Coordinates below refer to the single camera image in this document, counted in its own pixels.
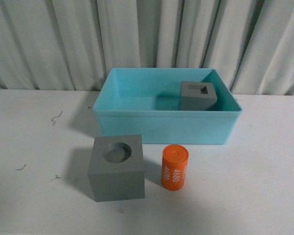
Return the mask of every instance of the orange cylinder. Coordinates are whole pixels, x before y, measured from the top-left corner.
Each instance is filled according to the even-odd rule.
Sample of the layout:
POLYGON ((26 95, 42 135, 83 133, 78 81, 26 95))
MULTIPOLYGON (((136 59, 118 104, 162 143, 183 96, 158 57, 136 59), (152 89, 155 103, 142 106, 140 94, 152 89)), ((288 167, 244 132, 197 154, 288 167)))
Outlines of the orange cylinder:
POLYGON ((184 186, 189 153, 178 144, 165 147, 162 153, 161 183, 164 188, 176 191, 184 186))

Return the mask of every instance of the cube side face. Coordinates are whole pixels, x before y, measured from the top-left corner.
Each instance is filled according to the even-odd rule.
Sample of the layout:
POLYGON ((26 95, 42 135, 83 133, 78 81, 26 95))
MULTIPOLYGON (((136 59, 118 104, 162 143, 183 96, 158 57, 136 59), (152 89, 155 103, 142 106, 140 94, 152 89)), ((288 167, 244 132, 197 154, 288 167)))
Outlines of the cube side face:
POLYGON ((145 198, 143 171, 88 175, 95 201, 145 198))
POLYGON ((217 102, 217 99, 216 91, 212 83, 182 81, 179 110, 208 110, 217 102))

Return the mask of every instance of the gray block with triangular hole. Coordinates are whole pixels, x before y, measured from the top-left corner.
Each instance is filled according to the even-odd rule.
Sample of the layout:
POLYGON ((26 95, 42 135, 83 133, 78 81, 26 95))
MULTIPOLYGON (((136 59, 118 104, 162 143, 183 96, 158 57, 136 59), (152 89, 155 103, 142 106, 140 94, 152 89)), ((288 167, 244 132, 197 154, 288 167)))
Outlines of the gray block with triangular hole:
POLYGON ((88 178, 96 202, 145 198, 142 135, 95 138, 88 178))
POLYGON ((204 111, 217 102, 215 88, 210 82, 182 81, 179 110, 204 111))

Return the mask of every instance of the gray foam block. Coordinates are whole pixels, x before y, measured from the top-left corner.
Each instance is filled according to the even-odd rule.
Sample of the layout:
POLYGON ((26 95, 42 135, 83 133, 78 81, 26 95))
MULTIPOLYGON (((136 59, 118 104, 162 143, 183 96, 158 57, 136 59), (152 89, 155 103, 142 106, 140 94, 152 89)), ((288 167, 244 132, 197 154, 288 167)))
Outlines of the gray foam block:
POLYGON ((179 110, 204 111, 217 102, 215 88, 210 82, 181 83, 179 110))
POLYGON ((95 138, 88 178, 96 202, 145 198, 142 135, 95 138))

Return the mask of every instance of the curtain fold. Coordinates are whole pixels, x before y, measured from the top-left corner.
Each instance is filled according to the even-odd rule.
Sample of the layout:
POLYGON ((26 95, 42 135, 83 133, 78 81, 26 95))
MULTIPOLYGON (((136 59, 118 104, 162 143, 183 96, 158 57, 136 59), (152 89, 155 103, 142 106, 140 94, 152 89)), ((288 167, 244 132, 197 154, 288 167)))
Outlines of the curtain fold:
POLYGON ((114 67, 294 95, 294 0, 0 0, 0 88, 100 90, 114 67))
POLYGON ((233 92, 294 95, 294 0, 265 1, 233 92))

